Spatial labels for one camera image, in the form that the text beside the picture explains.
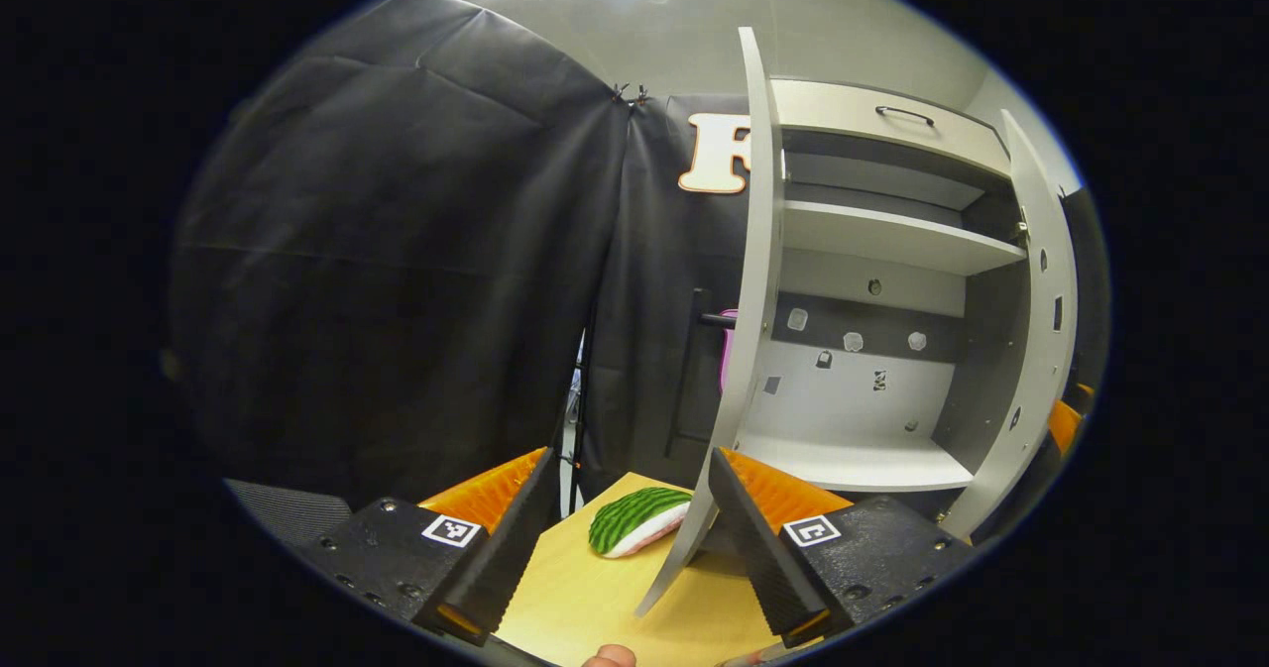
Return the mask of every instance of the ceiling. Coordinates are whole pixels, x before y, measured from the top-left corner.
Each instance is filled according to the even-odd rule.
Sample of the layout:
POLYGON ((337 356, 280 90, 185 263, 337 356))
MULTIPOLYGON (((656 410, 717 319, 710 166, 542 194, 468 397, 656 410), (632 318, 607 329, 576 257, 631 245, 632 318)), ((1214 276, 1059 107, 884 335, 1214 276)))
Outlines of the ceiling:
POLYGON ((987 62, 900 0, 468 0, 541 34, 607 84, 745 93, 737 27, 768 75, 893 89, 962 110, 987 62))

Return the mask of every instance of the cabinet shelf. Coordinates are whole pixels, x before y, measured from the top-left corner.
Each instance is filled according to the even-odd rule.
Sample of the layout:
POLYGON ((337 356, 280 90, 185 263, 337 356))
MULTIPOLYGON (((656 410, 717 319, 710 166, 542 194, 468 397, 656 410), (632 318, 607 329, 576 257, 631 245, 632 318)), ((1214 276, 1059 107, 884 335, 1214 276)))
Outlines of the cabinet shelf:
POLYGON ((975 275, 1027 257, 1020 247, 953 226, 816 202, 784 203, 784 247, 956 275, 975 275))
POLYGON ((924 436, 862 436, 822 445, 744 436, 740 451, 830 491, 907 492, 961 488, 973 477, 924 436))

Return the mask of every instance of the white cabinet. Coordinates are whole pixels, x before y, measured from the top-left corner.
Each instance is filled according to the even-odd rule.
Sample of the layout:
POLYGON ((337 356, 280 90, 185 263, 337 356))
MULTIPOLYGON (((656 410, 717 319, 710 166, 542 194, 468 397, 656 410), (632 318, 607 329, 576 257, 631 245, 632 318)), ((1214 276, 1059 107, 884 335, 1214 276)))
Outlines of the white cabinet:
MULTIPOLYGON (((709 449, 829 489, 963 489, 942 528, 968 536, 1027 468, 1070 368, 1057 189, 1008 112, 1009 152, 942 107, 770 80, 753 32, 740 38, 749 223, 709 449)), ((717 515, 707 469, 638 615, 717 515)))

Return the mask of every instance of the wooden table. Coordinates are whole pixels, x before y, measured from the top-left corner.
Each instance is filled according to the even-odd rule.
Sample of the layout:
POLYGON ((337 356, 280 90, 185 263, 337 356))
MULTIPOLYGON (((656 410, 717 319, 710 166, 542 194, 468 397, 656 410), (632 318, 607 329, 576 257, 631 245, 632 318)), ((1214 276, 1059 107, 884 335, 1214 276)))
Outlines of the wooden table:
POLYGON ((634 618, 671 536, 634 555, 599 558, 586 544, 594 514, 661 482, 626 474, 538 539, 496 635, 561 667, 581 667, 602 644, 623 644, 640 667, 712 667, 779 642, 747 577, 703 555, 645 618, 634 618))

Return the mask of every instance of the open cabinet door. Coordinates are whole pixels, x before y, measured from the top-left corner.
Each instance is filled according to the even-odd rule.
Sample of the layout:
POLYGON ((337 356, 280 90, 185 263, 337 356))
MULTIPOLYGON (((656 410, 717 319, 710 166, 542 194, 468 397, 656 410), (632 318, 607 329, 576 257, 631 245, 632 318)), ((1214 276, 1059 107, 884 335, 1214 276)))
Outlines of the open cabinet door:
POLYGON ((1075 252, 1058 189, 1049 183, 1030 139, 1001 110, 1009 139, 1010 176, 1028 226, 1030 311, 1027 351, 1008 415, 973 481, 948 508, 940 528, 966 538, 991 515, 1025 472, 1061 397, 1075 347, 1075 252))
MULTIPOLYGON (((763 70, 753 29, 740 29, 740 47, 745 57, 745 79, 749 87, 749 224, 745 232, 745 261, 736 332, 727 360, 727 385, 718 403, 709 439, 711 451, 713 446, 735 449, 744 429, 744 418, 758 392, 758 378, 761 377, 759 370, 761 346, 770 342, 779 289, 784 170, 775 95, 763 70)), ((660 573, 634 611, 637 616, 646 615, 648 609, 665 595, 670 583, 700 547, 700 540, 718 514, 718 506, 709 491, 708 469, 707 460, 700 467, 688 515, 679 526, 665 564, 661 566, 660 573)))

